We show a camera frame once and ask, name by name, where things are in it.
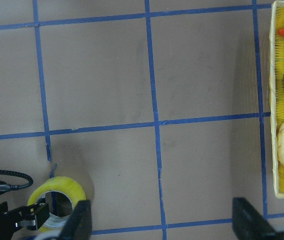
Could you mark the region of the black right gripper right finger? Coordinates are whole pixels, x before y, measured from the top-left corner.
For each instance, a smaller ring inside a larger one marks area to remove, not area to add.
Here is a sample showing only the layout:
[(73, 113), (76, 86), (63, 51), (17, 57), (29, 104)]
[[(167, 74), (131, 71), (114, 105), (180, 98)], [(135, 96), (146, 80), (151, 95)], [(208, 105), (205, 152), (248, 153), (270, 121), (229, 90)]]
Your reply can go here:
[(276, 230), (244, 197), (232, 199), (232, 230), (238, 240), (276, 240)]

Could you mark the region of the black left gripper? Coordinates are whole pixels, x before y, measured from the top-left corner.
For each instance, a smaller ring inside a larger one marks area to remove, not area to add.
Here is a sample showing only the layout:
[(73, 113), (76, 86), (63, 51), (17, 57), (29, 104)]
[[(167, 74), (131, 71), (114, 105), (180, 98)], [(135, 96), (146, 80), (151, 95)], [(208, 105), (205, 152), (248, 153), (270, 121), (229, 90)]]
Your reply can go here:
[(22, 228), (35, 231), (39, 230), (49, 217), (48, 203), (34, 203), (8, 211), (8, 203), (4, 201), (0, 203), (0, 240), (9, 239), (7, 226), (12, 231), (18, 231)]

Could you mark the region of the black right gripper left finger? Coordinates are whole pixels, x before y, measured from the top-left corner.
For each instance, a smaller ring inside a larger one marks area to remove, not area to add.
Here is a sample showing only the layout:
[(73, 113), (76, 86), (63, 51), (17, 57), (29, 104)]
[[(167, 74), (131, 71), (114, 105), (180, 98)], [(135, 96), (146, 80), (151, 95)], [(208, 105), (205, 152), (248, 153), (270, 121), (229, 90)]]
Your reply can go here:
[(89, 240), (92, 235), (92, 211), (90, 200), (80, 200), (66, 224), (62, 228), (59, 240)]

